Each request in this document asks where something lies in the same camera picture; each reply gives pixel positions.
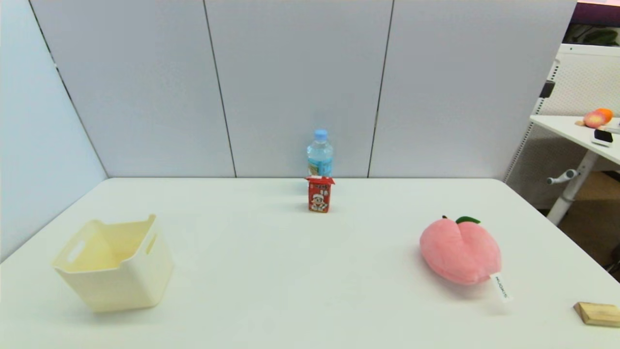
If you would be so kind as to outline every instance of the cream storage bin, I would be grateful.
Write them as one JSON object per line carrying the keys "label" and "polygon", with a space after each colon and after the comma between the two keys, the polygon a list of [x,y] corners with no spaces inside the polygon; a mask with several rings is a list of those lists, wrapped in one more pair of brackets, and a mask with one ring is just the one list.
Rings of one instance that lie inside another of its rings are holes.
{"label": "cream storage bin", "polygon": [[94,312],[152,307],[174,267],[155,215],[141,222],[88,222],[52,263]]}

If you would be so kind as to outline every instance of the tabletop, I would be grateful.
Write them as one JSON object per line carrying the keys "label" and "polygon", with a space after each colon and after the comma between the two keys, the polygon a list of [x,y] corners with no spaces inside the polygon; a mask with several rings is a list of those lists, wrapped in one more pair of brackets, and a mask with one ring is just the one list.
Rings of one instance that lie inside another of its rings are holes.
{"label": "tabletop", "polygon": [[[611,348],[578,301],[620,284],[494,179],[336,179],[308,211],[303,179],[115,178],[0,265],[0,348]],[[91,219],[156,214],[175,270],[153,308],[93,314],[50,266]],[[475,217],[515,300],[441,279],[419,252],[442,215]]]}
{"label": "tabletop", "polygon": [[[620,164],[620,135],[612,134],[614,138],[613,146],[608,148],[590,141],[591,136],[594,134],[594,129],[575,125],[575,121],[583,120],[583,117],[532,115],[530,120],[536,125],[550,130],[607,158],[609,161]],[[618,127],[619,121],[620,118],[614,118],[609,122],[609,125]]]}

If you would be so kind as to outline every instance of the wooden block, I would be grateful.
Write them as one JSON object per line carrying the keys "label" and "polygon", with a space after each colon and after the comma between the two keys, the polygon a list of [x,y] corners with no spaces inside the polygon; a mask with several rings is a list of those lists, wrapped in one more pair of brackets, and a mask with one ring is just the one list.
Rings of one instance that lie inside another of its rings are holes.
{"label": "wooden block", "polygon": [[620,327],[620,309],[612,304],[578,302],[573,308],[587,325]]}

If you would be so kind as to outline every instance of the water bottle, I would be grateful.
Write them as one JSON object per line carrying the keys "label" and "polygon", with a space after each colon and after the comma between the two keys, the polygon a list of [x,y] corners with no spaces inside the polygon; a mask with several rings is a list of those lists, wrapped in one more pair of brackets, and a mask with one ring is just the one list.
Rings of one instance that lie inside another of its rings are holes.
{"label": "water bottle", "polygon": [[315,130],[314,141],[308,145],[308,175],[332,176],[334,148],[327,141],[326,130]]}

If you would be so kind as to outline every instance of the desk leg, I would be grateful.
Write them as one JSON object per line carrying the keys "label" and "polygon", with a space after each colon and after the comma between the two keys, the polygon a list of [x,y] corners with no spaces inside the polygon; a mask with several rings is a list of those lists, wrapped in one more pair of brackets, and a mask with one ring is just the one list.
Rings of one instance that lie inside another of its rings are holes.
{"label": "desk leg", "polygon": [[564,218],[566,211],[569,210],[570,205],[575,200],[577,192],[579,192],[583,182],[585,182],[586,178],[588,178],[588,175],[592,171],[597,159],[598,154],[588,150],[577,168],[579,175],[569,182],[569,185],[566,189],[564,189],[562,195],[557,198],[556,203],[553,204],[551,211],[549,211],[547,218],[551,221],[551,223],[558,225],[562,218]]}

